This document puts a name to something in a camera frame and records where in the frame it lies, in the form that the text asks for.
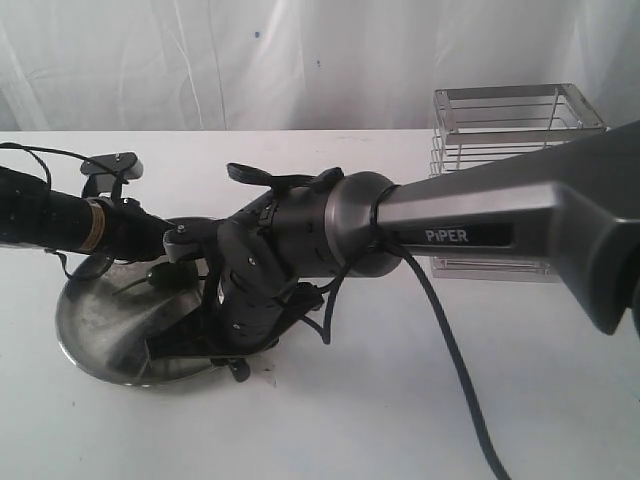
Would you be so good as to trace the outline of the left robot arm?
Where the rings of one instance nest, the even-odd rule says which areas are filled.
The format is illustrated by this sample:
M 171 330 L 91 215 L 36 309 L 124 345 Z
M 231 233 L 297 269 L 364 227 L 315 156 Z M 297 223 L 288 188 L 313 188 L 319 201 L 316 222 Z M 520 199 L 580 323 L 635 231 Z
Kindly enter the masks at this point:
M 113 203 L 47 188 L 29 174 L 1 169 L 1 244 L 151 261 L 164 254 L 172 224 L 136 201 Z

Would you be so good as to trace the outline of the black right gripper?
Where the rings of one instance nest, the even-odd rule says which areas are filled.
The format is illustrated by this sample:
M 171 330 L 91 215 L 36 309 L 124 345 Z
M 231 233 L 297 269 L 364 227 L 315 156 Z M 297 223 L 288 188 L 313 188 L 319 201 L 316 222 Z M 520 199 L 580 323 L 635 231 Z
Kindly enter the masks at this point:
M 299 282 L 282 296 L 268 297 L 247 290 L 230 270 L 208 274 L 201 303 L 202 326 L 181 319 L 149 335 L 145 346 L 154 366 L 167 370 L 205 370 L 210 360 L 201 355 L 253 355 L 274 346 L 295 323 L 320 307 L 320 291 Z

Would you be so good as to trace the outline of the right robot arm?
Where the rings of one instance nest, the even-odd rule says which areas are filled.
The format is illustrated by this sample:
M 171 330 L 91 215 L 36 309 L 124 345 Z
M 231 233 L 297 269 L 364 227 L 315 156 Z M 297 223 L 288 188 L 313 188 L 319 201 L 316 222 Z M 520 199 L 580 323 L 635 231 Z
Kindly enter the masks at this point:
M 146 345 L 152 359 L 233 359 L 271 348 L 348 276 L 415 255 L 548 262 L 596 328 L 639 307 L 639 126 L 397 185 L 375 172 L 276 176 L 234 215 L 168 231 L 168 257 L 204 259 L 198 307 Z

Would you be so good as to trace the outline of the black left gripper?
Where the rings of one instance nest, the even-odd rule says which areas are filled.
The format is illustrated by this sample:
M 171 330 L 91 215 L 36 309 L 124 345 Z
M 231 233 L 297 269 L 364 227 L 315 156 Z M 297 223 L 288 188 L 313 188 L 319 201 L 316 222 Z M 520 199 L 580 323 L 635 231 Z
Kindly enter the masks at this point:
M 88 253 L 129 262 L 152 261 L 165 253 L 163 236 L 170 223 L 147 213 L 136 200 L 113 203 L 97 197 L 87 203 L 91 211 Z

